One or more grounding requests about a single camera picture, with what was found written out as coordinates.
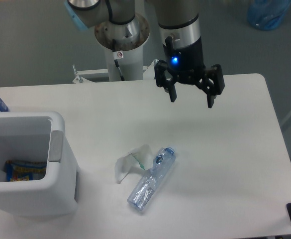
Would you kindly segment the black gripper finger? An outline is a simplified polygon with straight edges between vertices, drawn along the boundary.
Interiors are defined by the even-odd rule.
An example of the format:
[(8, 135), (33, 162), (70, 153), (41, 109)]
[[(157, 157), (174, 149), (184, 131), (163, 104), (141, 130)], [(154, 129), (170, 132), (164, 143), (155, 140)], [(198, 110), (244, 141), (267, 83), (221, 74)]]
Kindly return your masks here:
[(214, 100), (218, 95), (222, 94), (225, 87), (221, 65), (215, 64), (210, 68), (203, 69), (202, 75), (199, 76), (194, 85), (205, 92), (207, 97), (207, 106), (208, 108), (212, 108)]
[(155, 80), (157, 87), (162, 87), (170, 96), (170, 100), (173, 103), (177, 98), (177, 93), (175, 89), (175, 82), (173, 78), (168, 80), (165, 75), (165, 71), (168, 69), (168, 64), (159, 60), (154, 66)]

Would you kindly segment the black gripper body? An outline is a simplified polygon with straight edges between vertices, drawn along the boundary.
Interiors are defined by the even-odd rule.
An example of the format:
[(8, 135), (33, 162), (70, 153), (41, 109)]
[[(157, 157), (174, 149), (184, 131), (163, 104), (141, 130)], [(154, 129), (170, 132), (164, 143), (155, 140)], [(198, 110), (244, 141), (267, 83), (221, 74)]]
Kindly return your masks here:
[(173, 43), (173, 38), (168, 36), (163, 45), (165, 62), (168, 64), (166, 78), (173, 78), (181, 84), (194, 85), (205, 69), (201, 39), (181, 48), (175, 48)]

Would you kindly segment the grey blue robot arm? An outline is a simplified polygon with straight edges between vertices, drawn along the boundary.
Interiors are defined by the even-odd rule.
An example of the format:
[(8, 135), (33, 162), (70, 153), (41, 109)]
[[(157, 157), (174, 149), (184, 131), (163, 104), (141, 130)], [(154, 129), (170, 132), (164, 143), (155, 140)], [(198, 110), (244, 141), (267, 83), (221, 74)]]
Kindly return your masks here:
[[(165, 59), (154, 63), (156, 85), (174, 102), (175, 84), (204, 91), (211, 108), (225, 87), (222, 68), (203, 61), (198, 2), (152, 0)], [(78, 29), (94, 28), (104, 48), (110, 81), (143, 79), (143, 46), (150, 27), (135, 10), (133, 0), (67, 0), (65, 8)]]

